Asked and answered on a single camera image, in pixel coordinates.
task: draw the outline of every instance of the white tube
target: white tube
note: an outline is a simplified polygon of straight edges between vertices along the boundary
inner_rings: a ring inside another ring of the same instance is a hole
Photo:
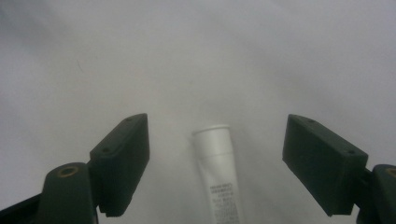
[[[212,224],[245,224],[229,126],[211,126],[192,135]]]

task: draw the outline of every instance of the white fabric backdrop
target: white fabric backdrop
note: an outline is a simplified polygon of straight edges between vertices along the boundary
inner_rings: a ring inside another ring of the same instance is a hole
[[[191,131],[232,126],[247,223],[326,217],[281,160],[289,113],[395,164],[396,2],[0,1],[0,208],[147,112],[151,160],[101,223],[209,223]]]

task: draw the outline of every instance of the tube label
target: tube label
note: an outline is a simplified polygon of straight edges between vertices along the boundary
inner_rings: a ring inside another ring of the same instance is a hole
[[[216,224],[239,224],[233,184],[221,184],[210,187],[210,196],[214,208]]]

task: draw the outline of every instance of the white background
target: white background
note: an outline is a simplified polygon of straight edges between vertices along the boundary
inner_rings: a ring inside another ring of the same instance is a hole
[[[123,217],[209,223],[191,131],[232,126],[248,224],[326,217],[281,160],[287,115],[396,161],[396,2],[1,0],[0,208],[149,116],[151,159]]]

